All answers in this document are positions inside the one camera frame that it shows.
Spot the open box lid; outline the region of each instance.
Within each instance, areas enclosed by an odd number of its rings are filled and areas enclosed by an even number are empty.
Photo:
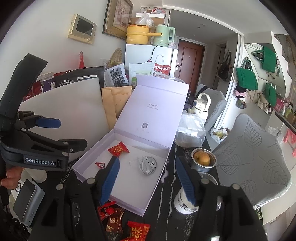
[[[188,88],[185,83],[137,75],[137,86],[114,129],[171,148]]]

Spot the gray chair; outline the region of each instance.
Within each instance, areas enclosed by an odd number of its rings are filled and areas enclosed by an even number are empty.
[[[198,85],[197,86],[197,93],[204,86],[205,85],[202,85],[202,84]],[[204,125],[205,130],[208,133],[212,129],[212,126],[217,121],[219,115],[224,110],[224,108],[226,106],[226,100],[225,100],[225,97],[221,91],[206,89],[204,91],[204,93],[208,94],[211,98],[211,105],[209,107],[209,114],[208,114],[207,120]]]
[[[239,184],[254,209],[281,197],[292,184],[276,137],[246,114],[237,116],[229,135],[214,154],[220,184]]]

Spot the qr code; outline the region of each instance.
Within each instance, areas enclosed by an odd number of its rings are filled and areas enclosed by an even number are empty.
[[[144,128],[144,129],[147,129],[147,126],[148,126],[148,124],[145,122],[142,124],[142,128]]]

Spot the green tote bag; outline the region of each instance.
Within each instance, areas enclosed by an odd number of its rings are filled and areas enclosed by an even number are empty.
[[[258,54],[263,56],[263,60],[258,57]],[[275,73],[276,53],[274,51],[264,46],[262,50],[253,51],[252,55],[254,55],[258,59],[258,61],[262,63],[262,69],[270,73]]]
[[[242,63],[242,66],[240,68],[236,68],[236,70],[237,70],[237,77],[238,77],[240,87],[246,88],[249,90],[258,89],[257,78],[253,72],[252,63],[248,57],[246,57],[245,61]]]
[[[266,84],[263,94],[271,106],[276,106],[276,90],[270,84]]]

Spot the ceiling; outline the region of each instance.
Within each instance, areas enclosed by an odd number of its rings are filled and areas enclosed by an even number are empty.
[[[212,20],[177,10],[171,11],[170,26],[176,29],[177,36],[205,44],[218,43],[234,34],[229,28]]]
[[[259,0],[139,0],[144,6],[195,11],[215,18],[243,34],[272,31],[287,34],[279,20]]]

